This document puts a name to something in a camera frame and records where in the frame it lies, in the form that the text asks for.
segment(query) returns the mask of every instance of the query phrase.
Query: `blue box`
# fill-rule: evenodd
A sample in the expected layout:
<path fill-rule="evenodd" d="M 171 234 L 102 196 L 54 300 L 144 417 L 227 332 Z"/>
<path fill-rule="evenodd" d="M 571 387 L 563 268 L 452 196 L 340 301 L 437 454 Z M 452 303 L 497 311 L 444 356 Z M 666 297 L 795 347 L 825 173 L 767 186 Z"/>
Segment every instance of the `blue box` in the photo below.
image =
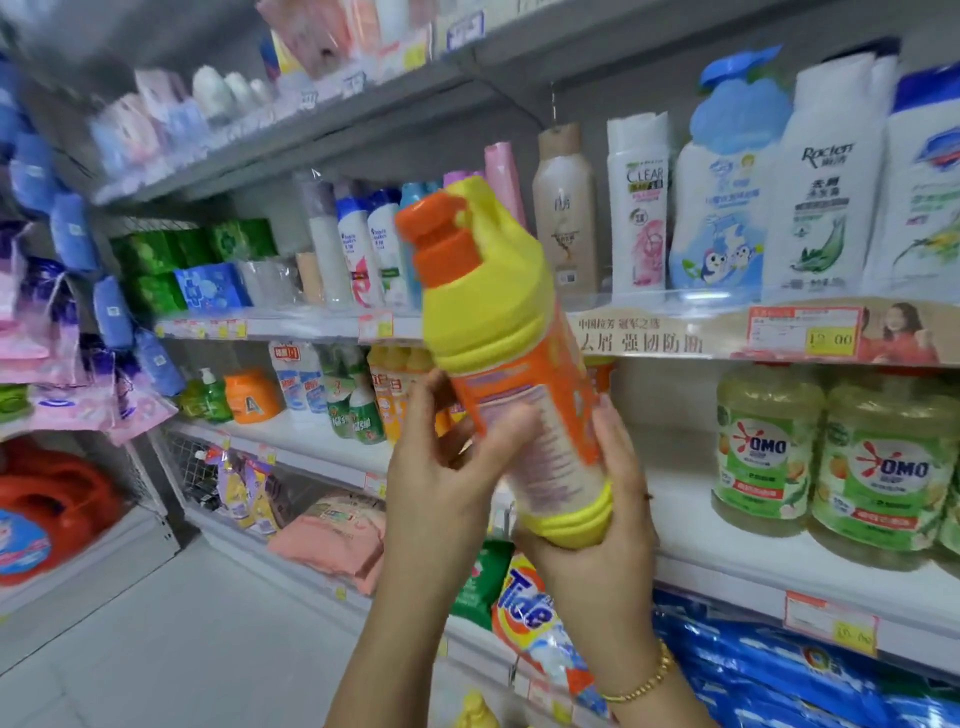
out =
<path fill-rule="evenodd" d="M 252 305 L 232 263 L 198 265 L 174 273 L 186 306 L 191 310 L 222 311 Z"/>

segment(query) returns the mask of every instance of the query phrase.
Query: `hanging strip of blue packets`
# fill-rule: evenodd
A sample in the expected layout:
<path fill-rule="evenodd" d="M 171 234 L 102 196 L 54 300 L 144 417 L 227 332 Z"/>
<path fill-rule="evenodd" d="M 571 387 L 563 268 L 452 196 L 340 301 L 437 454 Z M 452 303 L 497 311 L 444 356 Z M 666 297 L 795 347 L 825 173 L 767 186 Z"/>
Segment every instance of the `hanging strip of blue packets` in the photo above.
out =
<path fill-rule="evenodd" d="M 26 217 L 49 220 L 54 248 L 67 271 L 95 281 L 93 311 L 106 346 L 133 352 L 156 390 L 173 397 L 186 386 L 183 377 L 156 337 L 136 327 L 117 279 L 105 276 L 86 202 L 58 178 L 53 149 L 20 104 L 20 78 L 16 66 L 0 55 L 0 163 L 10 165 L 13 198 Z"/>

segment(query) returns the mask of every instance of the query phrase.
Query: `beige bottle cap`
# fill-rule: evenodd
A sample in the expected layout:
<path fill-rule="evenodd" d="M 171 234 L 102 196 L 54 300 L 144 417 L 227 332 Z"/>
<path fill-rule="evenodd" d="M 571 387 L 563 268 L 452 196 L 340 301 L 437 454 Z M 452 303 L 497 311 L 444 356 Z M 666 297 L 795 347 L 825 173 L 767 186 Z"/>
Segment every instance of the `beige bottle cap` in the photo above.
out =
<path fill-rule="evenodd" d="M 580 152 L 580 125 L 564 124 L 553 127 L 537 137 L 540 145 L 540 159 L 546 161 L 553 157 L 567 157 Z"/>

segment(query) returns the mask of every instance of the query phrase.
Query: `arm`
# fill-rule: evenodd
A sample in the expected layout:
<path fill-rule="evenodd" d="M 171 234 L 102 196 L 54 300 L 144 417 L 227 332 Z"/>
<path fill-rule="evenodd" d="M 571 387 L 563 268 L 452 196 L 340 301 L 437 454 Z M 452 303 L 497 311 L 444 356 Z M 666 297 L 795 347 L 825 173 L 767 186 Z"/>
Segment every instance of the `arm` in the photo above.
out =
<path fill-rule="evenodd" d="M 594 410 L 593 426 L 612 481 L 613 517 L 599 546 L 568 551 L 533 534 L 515 534 L 517 547 L 542 577 L 567 634 L 605 695 L 625 695 L 657 671 L 653 631 L 657 531 L 646 478 L 610 398 Z M 624 728 L 716 728 L 680 669 L 640 698 L 611 704 Z"/>
<path fill-rule="evenodd" d="M 376 597 L 327 715 L 327 728 L 425 728 L 437 646 L 490 520 L 493 489 L 539 414 L 519 406 L 497 421 L 460 470 L 473 435 L 464 418 L 438 438 L 454 402 L 439 370 L 415 387 L 387 473 L 387 535 Z"/>

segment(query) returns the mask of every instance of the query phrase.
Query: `beaded bracelet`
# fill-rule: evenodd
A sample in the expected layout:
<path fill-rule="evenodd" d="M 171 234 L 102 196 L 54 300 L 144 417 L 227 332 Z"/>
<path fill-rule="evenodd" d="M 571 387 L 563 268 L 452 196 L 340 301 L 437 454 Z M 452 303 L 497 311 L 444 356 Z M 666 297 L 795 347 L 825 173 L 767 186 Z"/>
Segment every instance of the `beaded bracelet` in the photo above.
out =
<path fill-rule="evenodd" d="M 657 666 L 657 671 L 654 672 L 654 676 L 635 691 L 628 692 L 626 695 L 604 695 L 601 693 L 601 697 L 603 697 L 604 700 L 608 703 L 629 703 L 632 700 L 643 697 L 643 695 L 663 682 L 663 679 L 677 663 L 673 659 L 673 653 L 670 652 L 670 648 L 666 646 L 666 643 L 663 640 L 658 640 L 658 642 L 660 642 L 660 664 Z"/>

